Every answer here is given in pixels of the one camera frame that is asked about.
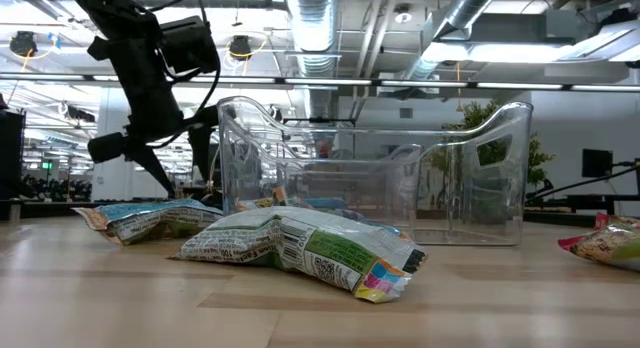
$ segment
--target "pipe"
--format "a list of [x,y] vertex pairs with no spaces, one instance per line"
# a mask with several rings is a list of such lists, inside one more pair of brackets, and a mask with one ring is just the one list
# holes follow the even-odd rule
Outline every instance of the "pipe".
[[446,21],[456,29],[471,27],[493,0],[451,0]]
[[391,15],[393,14],[393,9],[396,6],[397,0],[388,0],[386,12],[384,14],[384,18],[382,19],[382,23],[380,23],[380,28],[378,29],[378,33],[376,34],[376,40],[373,43],[373,48],[371,48],[371,56],[369,57],[369,62],[367,63],[367,69],[364,71],[364,77],[371,77],[371,73],[373,72],[373,66],[378,59],[378,54],[380,53],[380,47],[382,46],[382,41],[384,40],[384,35],[387,31],[387,26],[389,25],[389,21],[391,20]]
[[[338,0],[286,0],[291,13],[291,34],[297,50],[327,52],[336,44]],[[304,78],[332,78],[336,74],[336,58],[299,56],[298,70]],[[307,117],[338,117],[338,92],[307,89],[304,92]]]
[[365,29],[364,38],[362,40],[362,47],[360,48],[360,55],[358,56],[358,64],[356,70],[353,73],[353,78],[360,78],[360,73],[364,67],[364,60],[367,57],[369,51],[369,45],[371,44],[371,38],[373,37],[373,29],[378,21],[378,12],[380,12],[380,6],[382,6],[382,0],[373,0],[371,3],[371,15],[369,16],[369,22]]
[[[443,33],[449,33],[452,30],[470,28],[492,1],[493,0],[451,0],[451,3],[446,8],[447,12],[444,17],[444,23],[446,24],[440,25],[441,29],[432,32],[431,37],[429,37],[427,41],[431,42],[434,38]],[[438,67],[440,61],[431,59],[427,54],[427,49],[428,46],[420,58],[405,72],[403,79],[429,79],[429,76],[431,76],[433,71]]]

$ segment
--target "barcode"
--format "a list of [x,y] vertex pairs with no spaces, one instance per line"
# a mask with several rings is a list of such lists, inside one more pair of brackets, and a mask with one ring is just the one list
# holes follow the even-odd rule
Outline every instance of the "barcode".
[[336,284],[336,265],[326,259],[315,257],[313,264],[318,272],[318,278],[325,282]]
[[298,240],[307,234],[307,232],[303,231],[302,229],[298,229],[296,227],[291,227],[288,225],[282,225],[280,229],[282,229],[282,233],[284,233],[285,236],[286,235],[293,236],[298,238]]
[[289,261],[294,266],[301,265],[302,258],[300,257],[300,253],[302,252],[302,247],[300,245],[300,241],[305,237],[306,232],[302,229],[289,227],[286,225],[282,225],[280,229],[282,230],[282,237],[284,238],[282,240],[283,258]]
[[298,259],[298,252],[296,252],[295,249],[288,247],[288,246],[284,246],[284,249],[282,250],[282,254],[285,255],[287,258],[289,258],[292,261],[296,261]]

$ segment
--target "crumpled snack bag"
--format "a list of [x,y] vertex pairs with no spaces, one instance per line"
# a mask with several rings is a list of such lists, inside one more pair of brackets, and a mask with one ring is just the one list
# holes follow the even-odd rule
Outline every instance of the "crumpled snack bag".
[[632,217],[620,217],[615,215],[606,215],[604,213],[596,213],[595,230],[600,230],[610,224],[622,224],[629,228],[640,228],[640,219]]
[[222,217],[219,209],[193,199],[72,209],[85,219],[89,228],[122,245],[190,237]]
[[560,239],[558,245],[578,257],[640,271],[640,230],[624,224],[610,224],[583,236]]
[[220,219],[188,240],[174,258],[298,271],[381,303],[400,296],[427,255],[388,227],[272,207]]

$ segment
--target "black cable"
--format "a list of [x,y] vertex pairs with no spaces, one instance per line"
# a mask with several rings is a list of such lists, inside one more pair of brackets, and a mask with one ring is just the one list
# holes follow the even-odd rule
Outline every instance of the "black cable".
[[584,21],[585,21],[585,22],[587,22],[587,23],[589,23],[589,24],[591,24],[591,25],[593,25],[593,26],[595,26],[595,27],[597,27],[597,26],[598,26],[598,23],[595,23],[595,22],[592,22],[592,21],[588,20],[588,19],[587,19],[587,16],[586,16],[582,11],[578,11],[578,10],[577,10],[577,11],[576,11],[576,14],[578,14],[579,16],[581,16],[581,17],[582,17],[582,19],[584,19]]
[[204,97],[204,100],[202,101],[202,104],[200,104],[200,107],[198,107],[198,111],[200,111],[201,109],[203,109],[207,105],[207,102],[209,102],[209,99],[211,99],[211,96],[213,95],[213,91],[216,90],[216,87],[218,87],[218,81],[220,80],[220,71],[221,70],[222,70],[222,68],[218,68],[216,70],[216,76],[215,76],[215,78],[213,78],[213,84],[211,85],[211,88],[209,89],[209,92],[207,92],[207,95]]
[[595,178],[595,179],[590,179],[590,180],[588,180],[588,181],[579,182],[579,183],[571,184],[571,185],[568,185],[568,186],[560,187],[560,188],[558,188],[558,189],[554,189],[554,190],[551,190],[551,191],[545,192],[545,193],[543,193],[543,194],[537,195],[537,196],[535,196],[535,197],[533,197],[533,198],[531,198],[531,199],[527,199],[524,203],[525,203],[525,204],[527,204],[527,203],[530,203],[530,202],[532,202],[532,201],[534,201],[534,200],[536,200],[536,199],[540,199],[540,198],[542,198],[542,197],[546,197],[546,196],[548,196],[548,195],[551,195],[551,194],[554,194],[554,193],[561,192],[561,191],[563,191],[563,190],[567,190],[567,189],[571,189],[571,188],[575,188],[575,187],[580,187],[580,186],[583,186],[583,185],[587,185],[587,184],[591,184],[591,183],[596,183],[596,182],[600,182],[600,181],[603,181],[603,180],[609,180],[609,179],[611,179],[611,178],[616,178],[616,177],[619,177],[619,176],[621,176],[621,175],[624,175],[624,174],[627,174],[627,173],[630,173],[630,172],[636,171],[636,170],[638,170],[638,169],[640,169],[640,165],[639,165],[639,166],[635,166],[635,167],[633,167],[633,168],[625,169],[625,170],[620,171],[620,172],[615,173],[615,174],[610,174],[610,175],[608,175],[608,176],[604,176],[604,177],[600,177],[600,178]]
[[202,12],[202,22],[209,28],[209,22],[207,20],[207,12],[204,9],[204,3],[202,0],[198,0],[198,4],[200,5],[200,12]]
[[151,148],[151,149],[164,148],[164,147],[168,146],[169,144],[173,143],[176,139],[178,139],[178,137],[180,137],[182,135],[182,133],[184,133],[184,132],[176,133],[168,141],[166,141],[166,142],[164,142],[164,143],[162,143],[162,144],[160,144],[158,146],[149,146],[149,148]]
[[[522,10],[520,11],[520,14],[524,13],[524,11],[526,11],[527,8],[529,8],[535,1],[537,0],[531,0],[531,2],[527,3],[527,5],[524,6],[524,8],[522,8]],[[542,0],[542,1],[547,3],[547,6],[549,7],[549,9],[553,9],[553,6],[551,5],[551,3],[549,3],[548,0]]]
[[172,0],[171,2],[167,2],[165,4],[161,4],[161,5],[157,6],[157,7],[149,8],[149,12],[157,12],[157,11],[165,9],[167,7],[171,7],[174,4],[178,4],[178,3],[182,2],[182,1],[185,1],[185,0]]
[[189,72],[189,73],[187,73],[187,74],[185,74],[185,75],[183,75],[183,76],[180,76],[180,77],[172,77],[172,78],[173,78],[173,82],[171,82],[171,85],[174,85],[174,84],[176,84],[176,83],[181,83],[181,82],[187,82],[187,81],[190,81],[190,80],[191,80],[191,78],[194,78],[195,76],[197,76],[197,75],[198,75],[198,74],[200,74],[200,73],[202,73],[202,69],[201,69],[201,68],[198,68],[198,69],[195,69],[195,70],[193,70],[193,71],[191,71],[191,72]]

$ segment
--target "green snack bag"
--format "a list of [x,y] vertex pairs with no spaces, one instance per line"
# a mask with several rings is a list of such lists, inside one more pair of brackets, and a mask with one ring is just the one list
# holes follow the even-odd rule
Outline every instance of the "green snack bag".
[[272,207],[222,218],[187,241],[174,258],[299,271],[381,303],[399,297],[427,256],[389,227]]

